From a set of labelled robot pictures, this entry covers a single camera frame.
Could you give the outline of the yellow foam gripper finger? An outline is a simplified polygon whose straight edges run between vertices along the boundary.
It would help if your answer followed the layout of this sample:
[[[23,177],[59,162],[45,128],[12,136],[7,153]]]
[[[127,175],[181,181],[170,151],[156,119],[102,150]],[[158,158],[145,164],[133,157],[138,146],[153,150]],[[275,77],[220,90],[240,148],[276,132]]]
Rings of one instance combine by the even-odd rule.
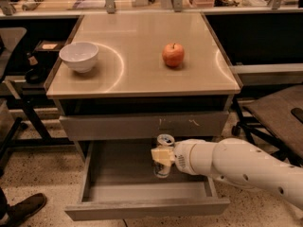
[[[173,147],[153,148],[151,157],[156,163],[163,166],[172,166],[175,162]]]

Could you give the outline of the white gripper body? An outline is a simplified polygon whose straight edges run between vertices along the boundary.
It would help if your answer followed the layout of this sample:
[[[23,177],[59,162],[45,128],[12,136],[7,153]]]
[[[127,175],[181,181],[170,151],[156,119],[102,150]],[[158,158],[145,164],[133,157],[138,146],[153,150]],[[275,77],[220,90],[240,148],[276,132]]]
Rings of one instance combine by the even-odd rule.
[[[175,157],[174,163],[179,171],[189,175],[196,175],[196,172],[191,166],[190,154],[197,145],[204,142],[205,140],[187,139],[175,143],[173,150]]]

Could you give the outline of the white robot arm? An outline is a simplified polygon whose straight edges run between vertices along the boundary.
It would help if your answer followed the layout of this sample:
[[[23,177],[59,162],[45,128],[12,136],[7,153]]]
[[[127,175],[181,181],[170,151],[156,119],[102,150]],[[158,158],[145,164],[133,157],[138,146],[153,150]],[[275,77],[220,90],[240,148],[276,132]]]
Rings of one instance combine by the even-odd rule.
[[[265,190],[303,209],[303,168],[284,163],[264,150],[237,138],[207,142],[176,142],[162,134],[151,150],[155,175],[169,176],[170,168],[189,175],[203,175],[247,190]]]

